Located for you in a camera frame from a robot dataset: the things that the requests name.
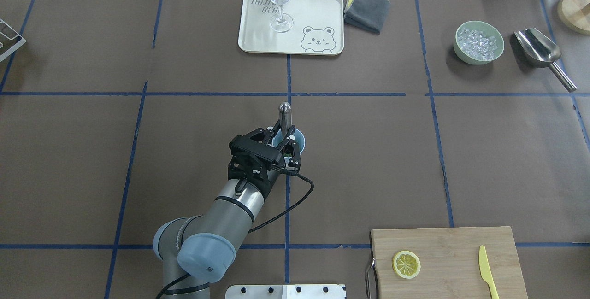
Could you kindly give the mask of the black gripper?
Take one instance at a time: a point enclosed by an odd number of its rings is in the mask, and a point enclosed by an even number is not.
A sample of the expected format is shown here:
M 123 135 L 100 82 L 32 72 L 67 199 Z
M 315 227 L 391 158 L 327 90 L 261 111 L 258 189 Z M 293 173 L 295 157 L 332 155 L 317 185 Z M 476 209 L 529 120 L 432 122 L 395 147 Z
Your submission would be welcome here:
M 245 179 L 260 193 L 270 193 L 276 182 L 276 177 L 269 175 L 274 166 L 286 164 L 286 169 L 293 172 L 301 169 L 301 154 L 292 135 L 294 131 L 295 126 L 292 125 L 289 135 L 283 137 L 282 122 L 277 120 L 267 130 L 254 129 L 246 135 L 236 135 L 228 144 L 232 158 L 228 164 L 227 179 Z M 274 148 L 281 142 L 282 154 Z

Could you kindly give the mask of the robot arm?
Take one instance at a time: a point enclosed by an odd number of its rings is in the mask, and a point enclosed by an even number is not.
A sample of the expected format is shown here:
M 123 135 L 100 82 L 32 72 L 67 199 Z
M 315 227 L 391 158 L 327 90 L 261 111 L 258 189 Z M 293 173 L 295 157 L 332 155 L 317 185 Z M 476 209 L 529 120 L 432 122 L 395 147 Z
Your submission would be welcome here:
M 237 135 L 228 144 L 228 180 L 204 215 L 162 225 L 153 250 L 163 262 L 164 287 L 157 298 L 208 299 L 209 286 L 234 263 L 273 185 L 281 175 L 297 176 L 301 143 L 291 120 Z

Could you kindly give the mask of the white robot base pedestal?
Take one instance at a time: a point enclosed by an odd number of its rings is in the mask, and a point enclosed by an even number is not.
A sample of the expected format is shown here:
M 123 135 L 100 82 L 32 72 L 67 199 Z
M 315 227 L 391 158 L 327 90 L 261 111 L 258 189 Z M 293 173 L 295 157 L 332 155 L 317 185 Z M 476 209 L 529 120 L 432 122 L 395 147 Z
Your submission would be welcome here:
M 346 286 L 341 284 L 264 284 L 234 285 L 226 299 L 346 299 Z

